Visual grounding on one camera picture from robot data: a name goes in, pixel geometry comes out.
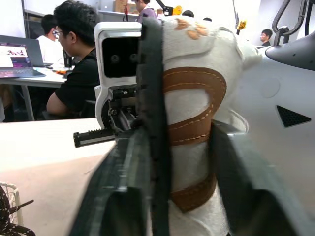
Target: yellow object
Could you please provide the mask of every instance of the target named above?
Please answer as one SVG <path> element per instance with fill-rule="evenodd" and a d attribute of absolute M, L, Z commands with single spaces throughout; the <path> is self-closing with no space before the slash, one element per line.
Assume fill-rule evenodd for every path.
<path fill-rule="evenodd" d="M 246 20 L 240 21 L 240 22 L 238 23 L 237 30 L 242 30 L 242 29 L 244 29 L 244 28 L 246 27 L 246 23 L 247 23 Z"/>
<path fill-rule="evenodd" d="M 177 6 L 173 9 L 173 16 L 179 16 L 183 12 L 183 8 L 181 6 Z"/>

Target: black mesh vent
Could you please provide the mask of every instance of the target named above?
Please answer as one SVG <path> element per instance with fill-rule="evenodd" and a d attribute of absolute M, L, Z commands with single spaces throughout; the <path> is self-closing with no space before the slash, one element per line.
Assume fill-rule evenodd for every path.
<path fill-rule="evenodd" d="M 277 106 L 277 110 L 285 128 L 298 124 L 303 124 L 312 120 L 309 117 L 290 111 L 281 106 Z"/>

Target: black hair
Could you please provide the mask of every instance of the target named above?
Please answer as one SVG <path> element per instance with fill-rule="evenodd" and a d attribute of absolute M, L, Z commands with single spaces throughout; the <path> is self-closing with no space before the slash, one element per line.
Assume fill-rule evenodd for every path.
<path fill-rule="evenodd" d="M 45 15 L 43 19 L 41 19 L 41 26 L 44 29 L 44 33 L 49 34 L 52 28 L 56 28 L 57 21 L 53 15 Z"/>
<path fill-rule="evenodd" d="M 55 8 L 54 16 L 63 36 L 73 32 L 87 46 L 95 46 L 94 27 L 98 23 L 98 16 L 93 7 L 68 0 Z"/>
<path fill-rule="evenodd" d="M 208 18 L 208 17 L 204 18 L 203 20 L 204 21 L 212 21 L 211 18 Z"/>
<path fill-rule="evenodd" d="M 269 37 L 269 39 L 272 36 L 272 30 L 271 29 L 264 29 L 261 33 L 264 33 L 266 36 Z"/>
<path fill-rule="evenodd" d="M 151 0 L 142 0 L 144 4 L 148 5 Z"/>
<path fill-rule="evenodd" d="M 189 11 L 189 10 L 184 11 L 184 12 L 183 12 L 183 16 L 195 17 L 195 15 L 193 14 L 193 12 L 192 12 L 192 11 Z"/>

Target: white table surface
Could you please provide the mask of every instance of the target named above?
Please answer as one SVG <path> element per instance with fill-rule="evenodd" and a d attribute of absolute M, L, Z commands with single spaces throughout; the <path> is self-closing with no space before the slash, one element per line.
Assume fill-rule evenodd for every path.
<path fill-rule="evenodd" d="M 62 75 L 58 75 L 47 68 L 34 68 L 35 70 L 45 74 L 45 77 L 29 77 L 29 78 L 2 78 L 0 84 L 8 85 L 27 85 L 37 87 L 59 88 L 66 81 Z"/>
<path fill-rule="evenodd" d="M 108 153 L 115 141 L 76 148 L 73 133 L 99 129 L 95 118 L 0 123 L 0 172 Z"/>
<path fill-rule="evenodd" d="M 67 236 L 94 169 L 115 141 L 76 148 L 74 132 L 95 118 L 0 123 L 0 181 L 15 184 L 24 226 L 38 236 Z"/>

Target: glasses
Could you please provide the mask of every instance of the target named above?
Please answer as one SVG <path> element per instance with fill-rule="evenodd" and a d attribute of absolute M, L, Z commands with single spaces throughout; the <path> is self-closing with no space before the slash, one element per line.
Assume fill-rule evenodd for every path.
<path fill-rule="evenodd" d="M 53 35 L 56 37 L 56 39 L 59 39 L 59 35 L 62 31 L 54 31 Z"/>

